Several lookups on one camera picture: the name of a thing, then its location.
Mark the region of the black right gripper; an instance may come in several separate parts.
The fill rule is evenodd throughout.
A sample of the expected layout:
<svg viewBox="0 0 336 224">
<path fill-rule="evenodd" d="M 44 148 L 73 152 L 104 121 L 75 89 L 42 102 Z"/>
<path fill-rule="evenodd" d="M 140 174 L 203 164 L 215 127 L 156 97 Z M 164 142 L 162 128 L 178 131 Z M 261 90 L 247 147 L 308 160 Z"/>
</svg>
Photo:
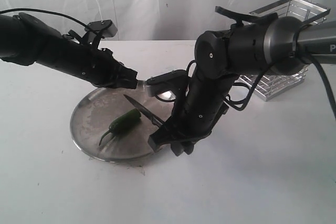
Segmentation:
<svg viewBox="0 0 336 224">
<path fill-rule="evenodd" d="M 156 152 L 170 144 L 176 156 L 190 155 L 194 145 L 211 134 L 227 111 L 224 103 L 175 103 L 169 119 L 149 136 L 148 145 Z"/>
</svg>

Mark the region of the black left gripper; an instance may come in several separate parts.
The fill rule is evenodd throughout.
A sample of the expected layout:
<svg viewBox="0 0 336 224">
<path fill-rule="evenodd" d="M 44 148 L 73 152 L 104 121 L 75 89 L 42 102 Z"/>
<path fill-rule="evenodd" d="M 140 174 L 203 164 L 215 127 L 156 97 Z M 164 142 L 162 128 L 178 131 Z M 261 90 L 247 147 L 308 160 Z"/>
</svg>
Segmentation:
<svg viewBox="0 0 336 224">
<path fill-rule="evenodd" d="M 100 88 L 135 89 L 138 85 L 138 72 L 127 68 L 113 57 L 107 48 L 93 50 L 89 81 Z"/>
</svg>

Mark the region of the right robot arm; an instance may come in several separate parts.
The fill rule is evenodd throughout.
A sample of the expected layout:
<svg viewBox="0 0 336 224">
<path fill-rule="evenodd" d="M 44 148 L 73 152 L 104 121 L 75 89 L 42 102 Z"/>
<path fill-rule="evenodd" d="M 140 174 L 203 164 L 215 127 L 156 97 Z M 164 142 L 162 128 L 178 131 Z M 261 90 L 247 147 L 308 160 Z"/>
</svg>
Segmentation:
<svg viewBox="0 0 336 224">
<path fill-rule="evenodd" d="M 225 98 L 241 75 L 290 76 L 311 63 L 334 64 L 335 22 L 309 25 L 287 16 L 234 24 L 201 34 L 194 55 L 192 75 L 176 70 L 146 82 L 151 97 L 166 91 L 175 95 L 171 116 L 149 136 L 153 150 L 168 144 L 175 155 L 190 154 L 231 106 Z"/>
</svg>

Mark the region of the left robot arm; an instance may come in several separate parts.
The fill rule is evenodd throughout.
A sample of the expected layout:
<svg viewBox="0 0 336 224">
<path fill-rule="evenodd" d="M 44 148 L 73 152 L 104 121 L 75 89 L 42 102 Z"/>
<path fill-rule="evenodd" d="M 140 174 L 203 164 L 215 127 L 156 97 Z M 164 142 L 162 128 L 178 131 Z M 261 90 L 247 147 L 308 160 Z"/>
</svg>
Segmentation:
<svg viewBox="0 0 336 224">
<path fill-rule="evenodd" d="M 100 40 L 118 29 L 112 20 L 89 23 L 84 36 L 73 30 L 61 34 L 40 19 L 20 12 L 1 15 L 1 60 L 21 66 L 38 63 L 90 82 L 98 88 L 135 89 L 137 72 L 100 49 Z"/>
</svg>

